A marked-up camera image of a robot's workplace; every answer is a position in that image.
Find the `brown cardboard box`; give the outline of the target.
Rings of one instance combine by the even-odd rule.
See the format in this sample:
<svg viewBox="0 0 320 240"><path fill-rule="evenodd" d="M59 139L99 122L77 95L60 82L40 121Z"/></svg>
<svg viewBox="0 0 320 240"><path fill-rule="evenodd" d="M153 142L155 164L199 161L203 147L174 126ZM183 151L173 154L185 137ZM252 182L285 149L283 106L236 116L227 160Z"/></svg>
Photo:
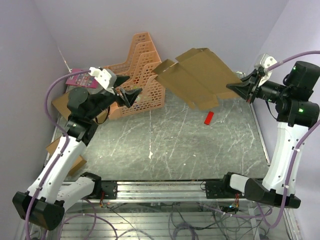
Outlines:
<svg viewBox="0 0 320 240"><path fill-rule="evenodd" d="M190 108L209 110L219 106L219 99L239 97L226 85L240 79L209 48L191 48L175 59L166 59L153 70L155 80Z"/></svg>

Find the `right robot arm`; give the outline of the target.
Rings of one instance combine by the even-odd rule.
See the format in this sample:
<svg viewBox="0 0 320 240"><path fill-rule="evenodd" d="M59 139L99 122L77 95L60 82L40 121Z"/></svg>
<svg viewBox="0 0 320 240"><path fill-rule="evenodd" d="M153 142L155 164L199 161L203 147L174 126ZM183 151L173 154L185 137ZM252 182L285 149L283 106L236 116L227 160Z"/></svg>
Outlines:
<svg viewBox="0 0 320 240"><path fill-rule="evenodd" d="M319 66L297 61L283 84L266 81L263 68L255 69L240 83L227 84L227 88L248 103L262 99L274 103L277 112L277 140L267 174L263 180L228 172L220 186L221 194L231 198L243 194L247 200L274 207L297 209L301 200L296 194L296 176L306 142L305 134L314 128L319 114L318 104L309 100L320 77Z"/></svg>

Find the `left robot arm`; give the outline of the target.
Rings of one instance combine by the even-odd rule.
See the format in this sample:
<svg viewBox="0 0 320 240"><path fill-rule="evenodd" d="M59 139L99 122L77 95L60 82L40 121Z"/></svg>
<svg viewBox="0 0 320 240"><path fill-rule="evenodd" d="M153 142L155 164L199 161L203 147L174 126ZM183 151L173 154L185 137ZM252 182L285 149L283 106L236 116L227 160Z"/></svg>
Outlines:
<svg viewBox="0 0 320 240"><path fill-rule="evenodd" d="M26 192L18 191L13 205L25 221L26 235L30 224L52 231L63 220L65 212L85 197L96 199L102 193L102 178L85 172L74 183L62 187L76 159L87 148L98 123L95 118L113 103L130 108L142 92L142 88L125 90L121 87L129 76L117 75L115 80L104 79L106 84L99 92L90 94L86 88L76 87L68 92L67 108L70 110L62 136L49 162Z"/></svg>

